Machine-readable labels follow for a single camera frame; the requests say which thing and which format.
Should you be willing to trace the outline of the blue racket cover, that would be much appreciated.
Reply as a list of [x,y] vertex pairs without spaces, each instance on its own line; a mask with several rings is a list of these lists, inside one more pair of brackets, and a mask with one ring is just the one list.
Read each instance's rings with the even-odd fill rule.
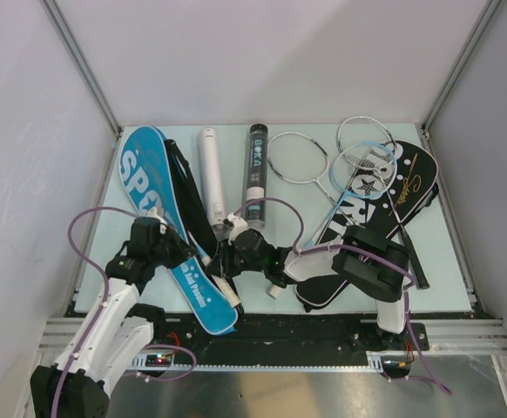
[[[153,126],[133,131],[119,155],[121,182],[138,214],[146,215],[155,208],[187,244],[192,244],[174,193],[165,141],[164,133]],[[204,330],[211,335],[229,334],[239,314],[208,279],[200,265],[204,254],[200,251],[173,268],[171,275]]]

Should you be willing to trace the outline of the black shuttlecock tube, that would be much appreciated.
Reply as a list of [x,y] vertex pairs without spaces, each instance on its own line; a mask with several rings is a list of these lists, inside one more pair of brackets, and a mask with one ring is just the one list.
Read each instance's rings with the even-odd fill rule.
[[[267,145],[268,127],[264,124],[251,125],[247,140],[244,203],[266,197]],[[249,204],[242,214],[250,226],[258,229],[265,226],[266,205],[264,201]]]

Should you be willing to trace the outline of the white shuttlecock tube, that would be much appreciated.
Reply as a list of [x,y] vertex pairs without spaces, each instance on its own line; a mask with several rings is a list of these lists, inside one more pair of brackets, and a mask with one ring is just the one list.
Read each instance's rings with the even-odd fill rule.
[[226,200],[220,169],[217,132],[210,127],[199,134],[199,159],[202,174],[203,203],[209,225],[215,232],[226,228]]

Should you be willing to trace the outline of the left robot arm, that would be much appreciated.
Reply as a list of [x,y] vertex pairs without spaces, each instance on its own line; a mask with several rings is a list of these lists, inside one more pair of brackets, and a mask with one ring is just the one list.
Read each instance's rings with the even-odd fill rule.
[[139,301],[158,267],[196,255],[156,209],[137,217],[130,238],[101,270],[102,289],[70,343],[49,366],[37,367],[30,391],[37,417],[104,417],[112,391],[146,346],[167,339],[163,309]]

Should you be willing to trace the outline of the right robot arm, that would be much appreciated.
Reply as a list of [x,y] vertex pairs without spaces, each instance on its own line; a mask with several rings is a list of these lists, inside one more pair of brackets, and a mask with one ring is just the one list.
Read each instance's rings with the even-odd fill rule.
[[350,226],[333,241],[303,250],[269,244],[253,228],[236,228],[222,241],[207,271],[231,279],[244,272],[262,273],[275,298],[289,286],[312,285],[321,293],[340,281],[375,300],[377,338],[389,349],[409,337],[404,281],[410,277],[410,250],[362,226]]

